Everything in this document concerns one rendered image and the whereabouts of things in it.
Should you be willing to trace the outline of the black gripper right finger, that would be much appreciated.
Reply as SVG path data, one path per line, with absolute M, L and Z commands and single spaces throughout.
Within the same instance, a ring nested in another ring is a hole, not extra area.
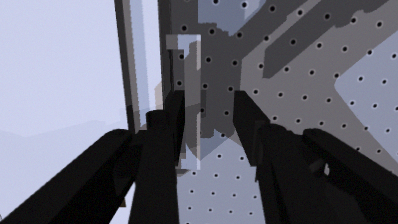
M 398 176 L 332 134 L 294 134 L 245 91 L 234 91 L 233 124 L 266 224 L 398 224 Z

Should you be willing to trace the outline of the grey flat base plate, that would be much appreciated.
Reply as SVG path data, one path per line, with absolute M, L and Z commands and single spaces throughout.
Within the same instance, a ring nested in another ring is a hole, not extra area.
M 235 90 L 398 176 L 398 0 L 171 0 L 171 21 L 201 34 L 200 170 L 177 169 L 180 224 L 265 224 Z

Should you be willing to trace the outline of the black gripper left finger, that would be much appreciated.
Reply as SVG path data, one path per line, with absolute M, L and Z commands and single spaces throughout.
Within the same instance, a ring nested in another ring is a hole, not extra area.
M 110 224 L 135 180 L 128 224 L 180 224 L 175 166 L 184 126 L 185 90 L 175 90 L 137 134 L 105 133 L 0 224 Z

